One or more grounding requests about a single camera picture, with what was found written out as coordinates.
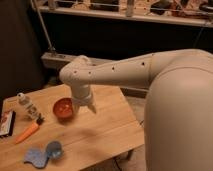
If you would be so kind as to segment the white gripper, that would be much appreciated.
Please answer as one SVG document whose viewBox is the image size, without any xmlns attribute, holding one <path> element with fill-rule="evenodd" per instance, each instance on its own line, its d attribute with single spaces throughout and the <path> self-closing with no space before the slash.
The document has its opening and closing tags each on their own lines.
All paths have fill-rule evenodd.
<svg viewBox="0 0 213 171">
<path fill-rule="evenodd" d="M 97 113 L 93 102 L 93 94 L 90 85 L 74 85 L 71 87 L 71 94 L 73 103 L 79 106 L 88 106 L 94 113 Z"/>
</svg>

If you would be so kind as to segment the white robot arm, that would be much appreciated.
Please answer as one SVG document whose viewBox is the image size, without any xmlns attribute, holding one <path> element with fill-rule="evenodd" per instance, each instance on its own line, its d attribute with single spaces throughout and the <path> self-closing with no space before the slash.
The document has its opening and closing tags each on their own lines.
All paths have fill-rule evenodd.
<svg viewBox="0 0 213 171">
<path fill-rule="evenodd" d="M 93 106 L 90 86 L 146 88 L 147 171 L 213 171 L 213 54 L 154 52 L 94 66 L 81 55 L 60 70 L 73 103 Z"/>
</svg>

